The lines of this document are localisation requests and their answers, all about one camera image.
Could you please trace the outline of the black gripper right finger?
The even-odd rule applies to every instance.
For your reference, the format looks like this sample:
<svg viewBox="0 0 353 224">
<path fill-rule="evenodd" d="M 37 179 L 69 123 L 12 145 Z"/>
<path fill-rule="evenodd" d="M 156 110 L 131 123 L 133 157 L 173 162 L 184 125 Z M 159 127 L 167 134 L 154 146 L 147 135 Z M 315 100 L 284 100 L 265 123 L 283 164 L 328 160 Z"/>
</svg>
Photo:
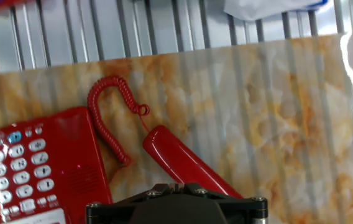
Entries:
<svg viewBox="0 0 353 224">
<path fill-rule="evenodd" d="M 239 198 L 206 189 L 199 184 L 185 184 L 184 205 L 200 218 L 199 223 L 268 224 L 268 200 L 264 197 Z"/>
</svg>

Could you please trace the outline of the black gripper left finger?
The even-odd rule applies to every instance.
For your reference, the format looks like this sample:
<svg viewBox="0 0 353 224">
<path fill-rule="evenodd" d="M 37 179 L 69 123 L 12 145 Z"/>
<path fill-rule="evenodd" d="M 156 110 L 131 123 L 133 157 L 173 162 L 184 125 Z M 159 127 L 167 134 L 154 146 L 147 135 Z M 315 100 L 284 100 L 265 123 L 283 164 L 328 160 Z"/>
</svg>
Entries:
<svg viewBox="0 0 353 224">
<path fill-rule="evenodd" d="M 111 223 L 112 218 L 130 219 L 135 209 L 152 199 L 177 193 L 180 184 L 155 184 L 151 189 L 113 204 L 92 202 L 86 206 L 86 224 Z"/>
</svg>

